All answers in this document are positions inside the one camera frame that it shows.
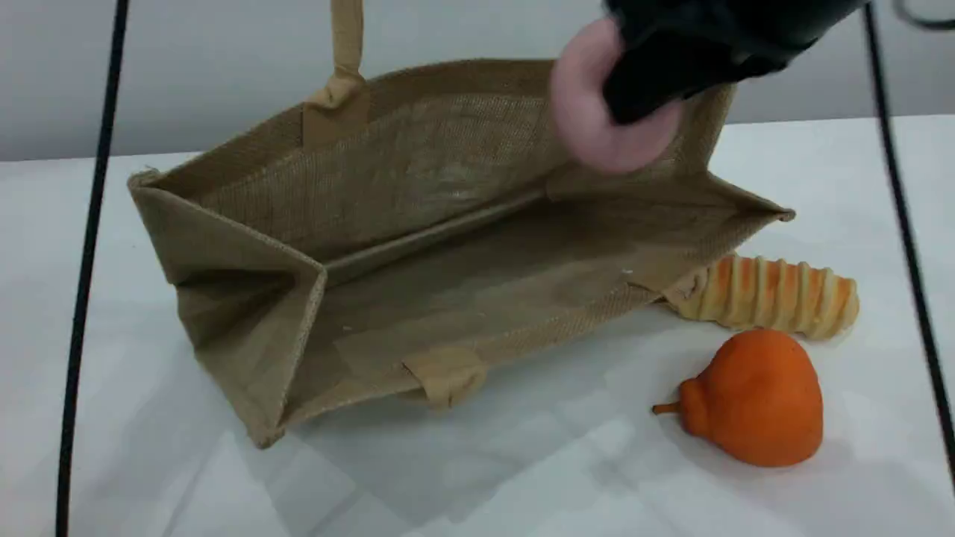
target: burlap bag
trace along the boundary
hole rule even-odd
[[[550,60],[366,82],[360,1],[332,0],[332,24],[323,90],[129,181],[196,357],[260,447],[372,397],[452,406],[793,216],[707,170],[730,87],[659,161],[599,176],[554,137]]]

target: white table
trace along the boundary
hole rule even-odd
[[[955,116],[897,121],[955,392]],[[848,337],[809,346],[826,441],[765,471],[649,415],[722,329],[647,310],[493,375],[445,416],[394,400],[254,448],[193,360],[115,158],[75,446],[75,536],[955,534],[895,216],[871,120],[734,125],[713,169],[798,211],[743,253],[859,282]],[[70,321],[92,160],[0,164],[0,535],[52,535]]]

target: black cable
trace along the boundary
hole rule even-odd
[[[955,21],[932,21],[912,16],[902,3],[896,0],[896,11],[906,22],[931,31],[955,30]],[[96,257],[96,238],[99,232],[99,218],[103,203],[103,189],[106,184],[106,170],[109,164],[110,147],[113,142],[113,125],[116,119],[119,75],[122,69],[123,44],[126,35],[126,20],[129,13],[129,0],[117,0],[113,20],[109,73],[106,82],[106,97],[103,102],[103,115],[99,125],[99,143],[96,148],[93,188],[90,194],[90,206],[87,213],[86,232],[83,239],[83,254],[80,261],[79,282],[76,289],[74,306],[73,334],[70,339],[70,356],[67,364],[66,391],[63,397],[63,421],[60,433],[59,469],[56,489],[56,537],[69,535],[70,523],[70,484],[73,470],[73,444],[76,426],[76,404],[79,394],[79,369],[82,360],[83,338],[86,332],[86,315],[89,308],[90,287],[93,280],[93,266]],[[955,486],[955,430],[953,430],[951,409],[944,386],[944,375],[939,362],[935,336],[925,301],[922,273],[919,269],[918,253],[909,222],[908,209],[902,188],[901,174],[895,154],[891,124],[889,122],[888,98],[882,75],[881,52],[878,29],[875,20],[875,7],[870,2],[864,7],[864,20],[868,38],[869,59],[872,69],[873,86],[876,96],[876,108],[882,137],[882,149],[885,153],[889,181],[895,198],[896,214],[902,232],[905,259],[908,263],[909,281],[915,300],[922,334],[925,360],[932,382],[932,392],[942,426],[945,453],[952,484]]]
[[[83,257],[79,267],[79,283],[76,287],[76,304],[73,313],[73,334],[70,337],[70,358],[66,371],[66,392],[63,395],[63,425],[60,432],[59,475],[56,484],[56,537],[70,533],[70,480],[73,473],[73,440],[76,429],[76,401],[79,395],[79,365],[83,356],[83,336],[86,332],[86,312],[90,302],[90,286],[93,281],[93,261],[96,257],[96,236],[99,232],[99,215],[103,206],[103,188],[106,185],[106,168],[113,143],[113,123],[116,119],[119,72],[122,68],[122,49],[126,37],[126,15],[129,0],[117,0],[113,18],[113,38],[110,50],[109,73],[106,78],[106,97],[103,116],[99,123],[99,144],[96,148],[96,164],[93,172],[93,188],[90,207],[86,216],[86,233],[83,237]]]
[[[905,0],[895,0],[892,3],[896,15],[906,23],[920,30],[928,32],[951,32],[955,30],[955,19],[928,19],[912,13],[905,4]]]
[[[928,313],[928,303],[925,300],[925,291],[922,283],[922,270],[919,268],[919,254],[915,245],[915,234],[908,217],[908,203],[905,201],[905,191],[902,186],[902,174],[896,157],[895,142],[892,134],[892,124],[889,121],[888,92],[885,89],[885,78],[882,73],[881,46],[879,43],[879,28],[876,24],[876,7],[869,2],[863,8],[865,34],[868,41],[869,65],[872,70],[873,91],[876,98],[876,111],[879,116],[879,129],[882,138],[882,152],[885,154],[885,165],[889,173],[889,183],[892,186],[892,197],[895,199],[896,216],[899,230],[902,234],[902,244],[905,250],[905,261],[908,264],[908,280],[912,289],[912,298],[915,300],[915,310],[919,319],[919,330],[922,333],[922,346],[925,361],[928,365],[928,374],[932,381],[932,395],[935,398],[935,408],[942,426],[942,438],[945,446],[945,455],[948,459],[948,473],[951,475],[952,487],[955,490],[955,428],[952,424],[951,407],[948,403],[948,394],[945,392],[942,364],[939,362],[939,352],[935,344],[935,335],[932,331],[931,315]]]

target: grey wall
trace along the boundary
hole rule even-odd
[[[955,16],[952,0],[909,0]],[[899,115],[955,113],[955,35],[880,2]],[[0,161],[92,156],[113,0],[0,0]],[[600,0],[366,0],[366,75],[452,58],[553,56]],[[132,0],[116,154],[212,147],[324,83],[328,0]],[[861,22],[745,83],[731,121],[870,116]]]

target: bag handle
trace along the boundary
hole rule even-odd
[[[421,384],[428,405],[447,410],[480,390],[487,364],[471,349],[445,347],[406,357],[401,364]]]
[[[329,0],[331,3],[331,49],[335,71],[325,87],[308,102],[319,108],[335,110],[365,86],[361,76],[361,56],[365,32],[362,0]]]

